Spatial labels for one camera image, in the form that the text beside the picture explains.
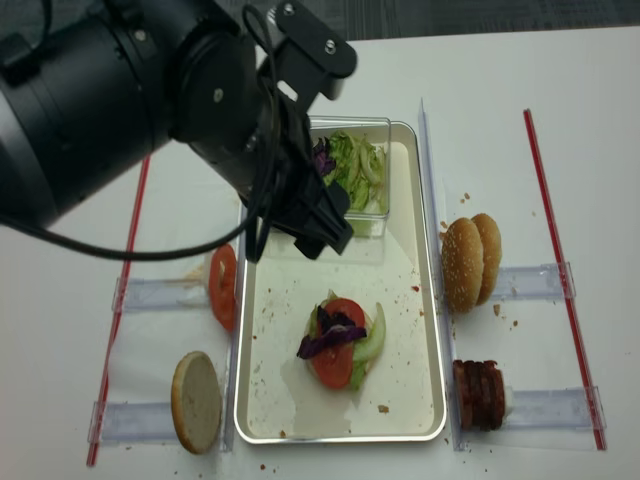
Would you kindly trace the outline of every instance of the purple cabbage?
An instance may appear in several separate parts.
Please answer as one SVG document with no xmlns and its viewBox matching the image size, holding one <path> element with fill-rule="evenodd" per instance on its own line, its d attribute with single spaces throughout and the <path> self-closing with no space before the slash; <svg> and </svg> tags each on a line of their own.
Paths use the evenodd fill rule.
<svg viewBox="0 0 640 480">
<path fill-rule="evenodd" d="M 343 327 L 356 326 L 353 320 L 347 317 L 344 313 L 336 312 L 333 315 L 329 315 L 329 313 L 327 313 L 327 311 L 322 307 L 318 307 L 316 318 L 320 325 L 321 334 L 327 333 L 334 325 L 342 325 Z"/>
<path fill-rule="evenodd" d="M 313 147 L 313 163 L 321 176 L 329 175 L 336 168 L 335 159 L 330 156 L 329 139 L 318 139 L 318 144 Z"/>
<path fill-rule="evenodd" d="M 305 335 L 300 342 L 297 356 L 303 360 L 309 360 L 327 348 L 353 342 L 366 336 L 367 330 L 363 327 L 334 325 L 321 337 L 311 338 L 309 335 Z"/>
</svg>

